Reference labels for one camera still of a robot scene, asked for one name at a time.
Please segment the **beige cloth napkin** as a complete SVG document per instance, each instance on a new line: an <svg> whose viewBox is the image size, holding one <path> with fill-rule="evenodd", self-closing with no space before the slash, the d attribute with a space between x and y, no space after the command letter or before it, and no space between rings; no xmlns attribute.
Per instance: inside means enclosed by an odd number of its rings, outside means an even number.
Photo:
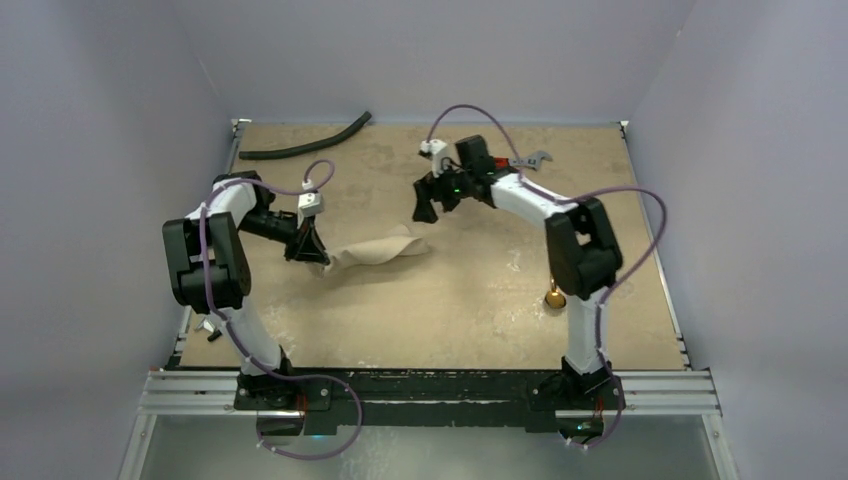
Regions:
<svg viewBox="0 0 848 480"><path fill-rule="evenodd" d="M408 226L398 224L383 236L330 248L327 251L329 264L309 264L308 267L314 277L324 278L355 266L382 265L399 257L429 252L430 245L425 238L414 234Z"/></svg>

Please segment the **gold spoon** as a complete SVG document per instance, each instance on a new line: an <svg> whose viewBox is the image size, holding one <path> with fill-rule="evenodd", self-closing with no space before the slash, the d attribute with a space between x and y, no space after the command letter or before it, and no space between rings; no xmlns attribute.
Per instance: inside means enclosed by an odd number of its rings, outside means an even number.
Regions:
<svg viewBox="0 0 848 480"><path fill-rule="evenodd" d="M550 277L549 289L544 295L544 302L554 310L561 310L567 305L567 300L553 277Z"/></svg>

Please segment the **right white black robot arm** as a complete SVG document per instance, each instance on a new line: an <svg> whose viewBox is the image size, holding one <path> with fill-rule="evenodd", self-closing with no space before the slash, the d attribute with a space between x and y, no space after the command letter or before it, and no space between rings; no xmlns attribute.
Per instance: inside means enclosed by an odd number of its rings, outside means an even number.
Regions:
<svg viewBox="0 0 848 480"><path fill-rule="evenodd" d="M450 212L472 198L543 230L551 289L563 297L568 321L562 371L553 383L569 404L588 405L613 379L603 352L602 303L623 265L602 202L571 199L535 184L509 159L491 155L480 135L454 145L424 140L419 154L429 160L430 171L413 184L413 221L434 224L436 205Z"/></svg>

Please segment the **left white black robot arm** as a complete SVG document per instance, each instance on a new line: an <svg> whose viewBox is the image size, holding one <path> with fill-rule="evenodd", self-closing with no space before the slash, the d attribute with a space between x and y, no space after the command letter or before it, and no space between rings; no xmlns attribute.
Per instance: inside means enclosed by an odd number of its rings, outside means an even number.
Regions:
<svg viewBox="0 0 848 480"><path fill-rule="evenodd" d="M293 193L296 211L274 211L271 205L282 191L257 172L222 175L195 210L162 227L176 301L211 318L241 357L243 389L259 390L260 397L275 409L295 402L300 377L250 298L252 274L240 234L282 244L287 261L328 265L330 258L315 220L324 210L323 185L304 177Z"/></svg>

